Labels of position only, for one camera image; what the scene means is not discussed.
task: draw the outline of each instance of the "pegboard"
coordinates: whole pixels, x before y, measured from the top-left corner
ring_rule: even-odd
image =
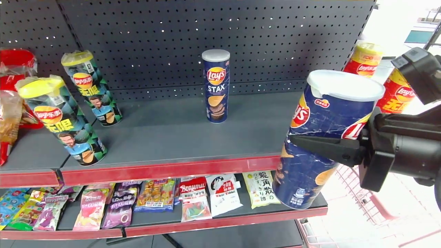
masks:
[[[39,59],[41,76],[65,76],[62,54],[77,47],[88,49],[114,94],[201,86],[200,55],[212,48],[231,53],[232,86],[303,80],[316,69],[341,70],[375,4],[374,0],[2,1],[1,22],[6,27],[2,46],[17,40],[14,46],[30,48]],[[264,92],[287,89],[268,87]],[[200,93],[194,91],[190,96]],[[261,92],[256,89],[252,94]]]
[[[38,60],[39,76],[55,74],[67,80],[61,56],[78,47],[57,3],[53,0],[0,1],[0,46],[32,51]]]

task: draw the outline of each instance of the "red shelf edge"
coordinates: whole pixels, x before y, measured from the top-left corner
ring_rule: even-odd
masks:
[[[74,231],[0,231],[0,240],[83,240],[119,238],[123,233],[121,229],[108,229],[90,232]]]
[[[141,237],[147,235],[159,235],[164,233],[178,233],[201,229],[219,227],[231,227],[238,225],[252,225],[268,222],[279,222],[292,219],[301,219],[314,216],[326,215],[328,207],[318,207],[306,210],[292,210],[268,214],[254,214],[248,216],[215,218],[193,222],[180,222],[172,224],[149,225],[125,228],[127,237]]]
[[[58,185],[56,173],[51,169],[47,169],[45,172],[0,174],[0,188],[54,187]]]
[[[153,178],[204,176],[212,174],[242,173],[259,170],[274,170],[280,156],[240,159],[218,159],[202,162],[137,165],[126,167],[89,167],[84,170],[62,170],[64,183],[69,186],[88,185]]]

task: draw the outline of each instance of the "yellow plastic lid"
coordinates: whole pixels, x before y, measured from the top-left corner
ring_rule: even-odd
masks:
[[[63,57],[61,57],[61,64],[63,66],[73,66],[85,63],[93,59],[93,55],[88,50],[81,52],[75,51],[73,53],[65,53]]]
[[[28,77],[19,80],[15,88],[22,98],[30,99],[48,94],[59,95],[59,89],[63,86],[61,77],[50,75],[50,78]]]

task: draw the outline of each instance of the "barcode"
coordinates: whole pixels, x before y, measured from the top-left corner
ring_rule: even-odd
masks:
[[[49,97],[54,105],[59,105],[64,103],[64,99],[61,96]]]

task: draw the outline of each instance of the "gummy candy package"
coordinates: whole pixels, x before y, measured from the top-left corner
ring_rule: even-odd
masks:
[[[45,195],[47,193],[32,191],[29,200],[25,202],[8,226],[22,231],[32,231],[46,205]]]
[[[21,190],[8,189],[0,200],[0,230],[3,230],[29,199]]]
[[[206,176],[210,191],[211,214],[218,216],[241,207],[234,174]]]
[[[73,231],[97,231],[100,229],[108,193],[109,188],[86,187],[81,196],[81,210]]]
[[[33,230],[55,231],[68,198],[67,195],[47,195],[44,199],[45,208],[35,222]]]
[[[273,176],[270,171],[244,172],[242,175],[250,195],[251,209],[280,204],[273,192]]]
[[[173,211],[175,180],[148,180],[138,198],[135,212]]]
[[[132,221],[132,205],[136,202],[137,188],[115,191],[107,206],[103,229],[117,225],[129,226]]]
[[[179,189],[182,198],[181,222],[211,219],[204,177],[183,177]]]

